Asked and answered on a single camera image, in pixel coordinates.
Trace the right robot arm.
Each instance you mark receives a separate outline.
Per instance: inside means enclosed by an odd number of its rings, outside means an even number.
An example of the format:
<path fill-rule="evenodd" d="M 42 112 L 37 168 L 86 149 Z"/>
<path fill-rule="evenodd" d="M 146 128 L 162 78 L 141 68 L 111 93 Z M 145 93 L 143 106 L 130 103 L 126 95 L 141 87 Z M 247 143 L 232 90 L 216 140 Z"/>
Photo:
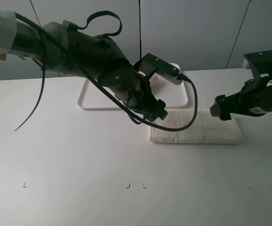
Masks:
<path fill-rule="evenodd" d="M 233 95 L 217 96 L 210 108 L 211 115 L 222 121 L 231 120 L 231 114 L 260 117 L 269 112 L 272 112 L 272 79 L 267 77 L 246 81 Z"/>

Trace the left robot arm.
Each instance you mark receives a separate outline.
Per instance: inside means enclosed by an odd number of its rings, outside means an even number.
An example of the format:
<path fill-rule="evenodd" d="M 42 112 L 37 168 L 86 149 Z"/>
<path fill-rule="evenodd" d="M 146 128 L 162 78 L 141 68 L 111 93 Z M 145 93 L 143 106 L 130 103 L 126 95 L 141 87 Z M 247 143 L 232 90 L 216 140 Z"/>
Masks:
<path fill-rule="evenodd" d="M 153 96 L 149 81 L 128 61 L 111 34 L 89 36 L 69 21 L 40 27 L 0 8 L 0 53 L 33 58 L 49 72 L 90 77 L 149 121 L 167 116 L 165 102 Z"/>

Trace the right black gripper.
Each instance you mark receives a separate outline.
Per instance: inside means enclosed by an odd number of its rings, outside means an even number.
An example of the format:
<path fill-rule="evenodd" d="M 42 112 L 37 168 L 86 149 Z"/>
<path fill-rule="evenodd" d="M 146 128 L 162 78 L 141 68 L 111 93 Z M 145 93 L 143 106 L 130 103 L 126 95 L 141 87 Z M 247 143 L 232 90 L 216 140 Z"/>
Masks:
<path fill-rule="evenodd" d="M 222 121 L 231 120 L 231 114 L 260 117 L 272 112 L 272 78 L 250 79 L 236 94 L 215 98 L 210 113 Z"/>

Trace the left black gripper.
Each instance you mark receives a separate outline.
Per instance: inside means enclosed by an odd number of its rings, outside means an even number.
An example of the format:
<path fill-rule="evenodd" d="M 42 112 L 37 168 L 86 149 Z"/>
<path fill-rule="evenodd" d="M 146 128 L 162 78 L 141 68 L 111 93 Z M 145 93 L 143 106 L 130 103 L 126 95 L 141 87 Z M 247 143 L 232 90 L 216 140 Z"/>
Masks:
<path fill-rule="evenodd" d="M 165 110 L 165 102 L 161 99 L 157 100 L 151 91 L 147 89 L 140 89 L 139 91 L 135 89 L 127 90 L 126 107 L 149 118 L 149 121 L 164 120 L 168 115 Z"/>

